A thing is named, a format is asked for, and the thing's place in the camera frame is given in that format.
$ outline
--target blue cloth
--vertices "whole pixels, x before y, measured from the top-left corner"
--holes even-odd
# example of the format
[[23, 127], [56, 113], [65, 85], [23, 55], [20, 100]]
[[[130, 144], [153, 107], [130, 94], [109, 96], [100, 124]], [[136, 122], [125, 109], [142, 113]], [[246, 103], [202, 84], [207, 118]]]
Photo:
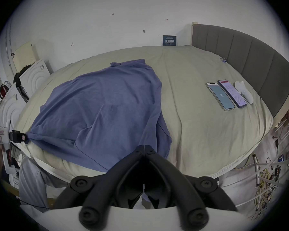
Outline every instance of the blue cloth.
[[54, 88], [28, 138], [64, 160], [106, 172], [138, 145], [167, 157], [162, 83], [145, 60], [111, 63]]

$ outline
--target white cabinet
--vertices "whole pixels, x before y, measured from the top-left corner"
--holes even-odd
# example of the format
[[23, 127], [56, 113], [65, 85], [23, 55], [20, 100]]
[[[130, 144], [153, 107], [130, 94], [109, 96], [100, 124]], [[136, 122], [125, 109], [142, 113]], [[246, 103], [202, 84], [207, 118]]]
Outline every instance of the white cabinet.
[[45, 65], [45, 62], [43, 60], [39, 60], [19, 77], [28, 98], [31, 98], [35, 91], [49, 76], [50, 73]]

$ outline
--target beige bedsheet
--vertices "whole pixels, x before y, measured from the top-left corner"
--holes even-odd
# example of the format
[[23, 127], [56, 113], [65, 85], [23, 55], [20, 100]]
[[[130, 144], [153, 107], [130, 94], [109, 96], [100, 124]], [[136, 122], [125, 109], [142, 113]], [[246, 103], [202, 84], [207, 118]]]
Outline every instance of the beige bedsheet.
[[[58, 70], [26, 104], [15, 129], [23, 133], [30, 130], [54, 87], [108, 67], [111, 62], [136, 59], [145, 59], [162, 82], [162, 113], [172, 137], [168, 160], [182, 173], [195, 177], [221, 175], [247, 157], [272, 127], [273, 117], [261, 97], [218, 55], [193, 46], [155, 46], [112, 51]], [[243, 80], [254, 103], [224, 111], [205, 85], [220, 79], [231, 83]], [[62, 160], [31, 142], [21, 147], [72, 177], [101, 174]]]

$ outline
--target gray pants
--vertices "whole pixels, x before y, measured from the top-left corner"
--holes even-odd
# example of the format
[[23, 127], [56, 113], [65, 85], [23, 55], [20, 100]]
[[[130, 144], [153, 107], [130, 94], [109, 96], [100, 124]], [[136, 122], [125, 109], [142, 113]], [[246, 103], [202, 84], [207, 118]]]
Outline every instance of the gray pants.
[[22, 160], [18, 184], [21, 204], [35, 205], [34, 207], [41, 212], [49, 210], [46, 185], [54, 188], [66, 187], [68, 185], [67, 182], [47, 173], [29, 157], [25, 157]]

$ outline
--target upholstered headboard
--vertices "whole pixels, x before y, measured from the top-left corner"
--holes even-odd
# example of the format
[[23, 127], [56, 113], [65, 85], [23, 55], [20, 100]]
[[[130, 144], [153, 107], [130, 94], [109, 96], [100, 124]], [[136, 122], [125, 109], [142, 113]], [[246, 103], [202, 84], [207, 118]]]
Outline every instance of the upholstered headboard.
[[194, 24], [192, 32], [192, 45], [227, 58], [275, 117], [289, 96], [289, 62], [269, 45], [236, 30]]

